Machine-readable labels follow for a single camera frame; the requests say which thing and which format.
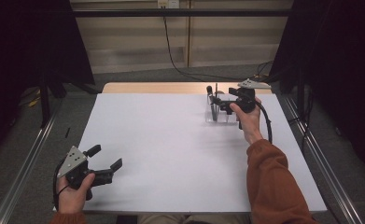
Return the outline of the thin black brush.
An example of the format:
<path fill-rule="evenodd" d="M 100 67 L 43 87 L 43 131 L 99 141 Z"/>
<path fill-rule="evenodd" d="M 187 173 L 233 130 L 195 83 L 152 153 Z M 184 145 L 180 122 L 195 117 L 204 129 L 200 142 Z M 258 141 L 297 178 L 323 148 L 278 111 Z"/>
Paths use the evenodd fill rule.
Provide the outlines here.
<path fill-rule="evenodd" d="M 215 93 L 214 93 L 214 100 L 213 100 L 213 120 L 214 122 L 218 122 L 218 105 L 216 104 L 216 99 L 218 98 L 218 84 L 215 84 Z"/>

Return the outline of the person's left hand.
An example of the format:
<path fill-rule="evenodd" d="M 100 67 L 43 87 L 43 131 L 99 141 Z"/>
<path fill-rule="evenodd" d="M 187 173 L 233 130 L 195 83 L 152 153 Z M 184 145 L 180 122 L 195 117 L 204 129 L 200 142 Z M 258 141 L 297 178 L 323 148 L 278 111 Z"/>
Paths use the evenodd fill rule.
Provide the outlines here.
<path fill-rule="evenodd" d="M 64 176 L 61 177 L 58 182 L 58 212 L 67 215 L 80 213 L 86 202 L 87 191 L 91 188 L 94 178 L 95 174 L 88 174 L 78 189 L 71 189 L 67 179 Z"/>

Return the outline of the black curtain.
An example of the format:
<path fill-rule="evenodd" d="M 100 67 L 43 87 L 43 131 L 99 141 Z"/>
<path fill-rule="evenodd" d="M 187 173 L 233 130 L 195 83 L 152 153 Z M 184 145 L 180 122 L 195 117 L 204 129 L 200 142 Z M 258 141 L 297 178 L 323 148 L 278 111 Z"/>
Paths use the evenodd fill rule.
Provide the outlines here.
<path fill-rule="evenodd" d="M 70 0 L 0 0 L 0 143 L 22 93 L 94 82 Z"/>
<path fill-rule="evenodd" d="M 294 0 L 270 78 L 300 81 L 365 163 L 365 0 Z"/>

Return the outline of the person's right hand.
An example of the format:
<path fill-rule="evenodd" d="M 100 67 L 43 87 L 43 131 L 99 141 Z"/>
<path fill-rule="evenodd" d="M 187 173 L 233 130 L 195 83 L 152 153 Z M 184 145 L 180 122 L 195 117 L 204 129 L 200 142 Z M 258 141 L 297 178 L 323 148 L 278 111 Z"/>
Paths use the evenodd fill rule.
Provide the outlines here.
<path fill-rule="evenodd" d="M 258 106 L 250 113 L 244 112 L 235 103 L 231 103 L 230 108 L 236 114 L 237 120 L 241 122 L 245 140 L 249 145 L 263 138 L 260 132 L 260 108 Z"/>

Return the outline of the aluminium rail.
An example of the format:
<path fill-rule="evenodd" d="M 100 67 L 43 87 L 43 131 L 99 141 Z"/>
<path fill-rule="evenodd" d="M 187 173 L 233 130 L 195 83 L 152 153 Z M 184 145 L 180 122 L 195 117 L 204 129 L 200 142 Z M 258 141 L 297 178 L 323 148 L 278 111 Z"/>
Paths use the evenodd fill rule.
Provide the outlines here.
<path fill-rule="evenodd" d="M 0 203 L 0 224 L 8 224 L 11 214 L 13 213 L 29 176 L 33 171 L 37 158 L 48 139 L 62 103 L 62 101 L 56 102 L 51 108 L 49 119 L 45 122 L 43 127 L 38 129 L 35 141 L 30 146 L 30 150 L 24 156 L 24 161 L 21 164 L 21 167 L 16 172 L 16 176 L 13 179 L 11 186 L 8 188 L 5 197 Z"/>
<path fill-rule="evenodd" d="M 314 160 L 316 161 L 321 174 L 324 176 L 334 199 L 344 214 L 346 222 L 348 224 L 363 224 L 356 207 L 346 193 L 337 175 L 330 167 L 330 163 L 326 159 L 326 156 L 322 152 L 314 135 L 309 130 L 308 125 L 299 117 L 296 103 L 290 97 L 287 97 L 285 102 L 292 117 L 296 120 L 296 125 L 302 133 L 303 142 L 307 145 L 308 150 L 313 155 Z"/>

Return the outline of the black stand post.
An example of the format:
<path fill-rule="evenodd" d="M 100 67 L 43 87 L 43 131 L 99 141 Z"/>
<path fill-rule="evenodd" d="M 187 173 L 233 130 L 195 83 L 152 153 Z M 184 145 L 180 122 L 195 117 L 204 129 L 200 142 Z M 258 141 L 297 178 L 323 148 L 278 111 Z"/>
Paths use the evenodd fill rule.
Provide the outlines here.
<path fill-rule="evenodd" d="M 42 123 L 41 127 L 44 128 L 49 122 L 50 118 L 50 108 L 49 108 L 49 91 L 48 91 L 48 83 L 47 76 L 42 74 L 40 76 L 40 101 L 41 101 L 41 110 L 42 110 Z"/>
<path fill-rule="evenodd" d="M 297 85 L 297 108 L 298 115 L 300 119 L 304 119 L 304 93 L 305 83 L 304 83 L 304 71 L 302 68 L 299 69 L 299 81 Z"/>

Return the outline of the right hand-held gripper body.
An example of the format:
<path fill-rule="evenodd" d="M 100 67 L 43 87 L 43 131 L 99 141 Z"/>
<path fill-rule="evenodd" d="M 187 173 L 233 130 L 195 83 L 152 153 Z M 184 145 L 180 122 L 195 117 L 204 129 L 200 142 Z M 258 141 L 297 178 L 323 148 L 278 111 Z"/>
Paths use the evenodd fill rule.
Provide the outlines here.
<path fill-rule="evenodd" d="M 239 91 L 235 103 L 240 106 L 240 108 L 249 113 L 253 111 L 256 107 L 256 90 L 269 90 L 271 86 L 264 82 L 254 81 L 252 79 L 246 79 L 237 84 Z"/>

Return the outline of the white table mat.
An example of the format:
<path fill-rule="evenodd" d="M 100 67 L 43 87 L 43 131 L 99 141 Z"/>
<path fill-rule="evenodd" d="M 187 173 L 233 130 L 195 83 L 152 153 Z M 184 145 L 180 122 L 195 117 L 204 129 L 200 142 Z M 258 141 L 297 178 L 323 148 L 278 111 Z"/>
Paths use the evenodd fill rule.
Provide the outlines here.
<path fill-rule="evenodd" d="M 237 123 L 212 123 L 203 94 L 103 93 L 79 147 L 92 169 L 122 161 L 84 209 L 115 213 L 246 213 L 248 144 Z"/>

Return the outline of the clear plastic organizer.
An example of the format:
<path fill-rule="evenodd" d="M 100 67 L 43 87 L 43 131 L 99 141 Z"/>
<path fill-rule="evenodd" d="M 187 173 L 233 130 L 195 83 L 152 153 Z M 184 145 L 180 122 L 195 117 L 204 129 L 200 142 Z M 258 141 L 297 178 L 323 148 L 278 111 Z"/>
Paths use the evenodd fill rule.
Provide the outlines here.
<path fill-rule="evenodd" d="M 236 101 L 236 97 L 231 94 L 218 94 L 218 98 L 220 98 L 222 101 L 232 101 L 232 103 Z M 210 105 L 207 103 L 207 98 L 206 98 L 204 115 L 205 115 L 205 121 L 208 123 L 227 124 L 227 125 L 235 125 L 237 123 L 237 118 L 233 111 L 231 115 L 227 115 L 225 111 L 221 111 L 219 108 L 218 108 L 218 122 L 214 122 L 211 116 Z"/>

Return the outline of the black horizontal frame bar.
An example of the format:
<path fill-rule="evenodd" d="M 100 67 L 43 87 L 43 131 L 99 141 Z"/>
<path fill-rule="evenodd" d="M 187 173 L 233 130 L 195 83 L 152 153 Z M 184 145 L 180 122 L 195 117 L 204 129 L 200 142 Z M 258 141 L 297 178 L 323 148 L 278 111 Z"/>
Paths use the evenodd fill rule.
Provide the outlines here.
<path fill-rule="evenodd" d="M 77 9 L 76 17 L 287 17 L 291 9 Z"/>

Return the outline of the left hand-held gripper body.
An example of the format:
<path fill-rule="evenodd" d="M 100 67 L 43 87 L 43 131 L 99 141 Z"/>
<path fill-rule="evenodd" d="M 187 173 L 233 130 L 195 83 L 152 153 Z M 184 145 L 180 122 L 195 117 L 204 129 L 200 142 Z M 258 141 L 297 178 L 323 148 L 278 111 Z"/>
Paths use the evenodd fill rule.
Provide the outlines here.
<path fill-rule="evenodd" d="M 61 178 L 64 176 L 72 189 L 78 189 L 88 174 L 95 174 L 91 184 L 93 187 L 111 184 L 115 172 L 110 167 L 98 171 L 90 169 L 88 167 L 89 157 L 85 156 L 84 152 L 77 147 L 71 147 L 70 151 L 62 159 L 61 166 L 56 169 L 56 177 Z"/>

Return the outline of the white wall socket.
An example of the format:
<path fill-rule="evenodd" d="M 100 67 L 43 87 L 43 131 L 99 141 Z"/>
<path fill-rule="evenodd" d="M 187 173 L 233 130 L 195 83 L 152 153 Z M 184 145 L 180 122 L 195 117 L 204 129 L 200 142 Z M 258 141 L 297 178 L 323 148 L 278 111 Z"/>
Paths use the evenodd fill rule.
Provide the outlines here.
<path fill-rule="evenodd" d="M 158 0 L 158 8 L 179 8 L 179 0 Z"/>

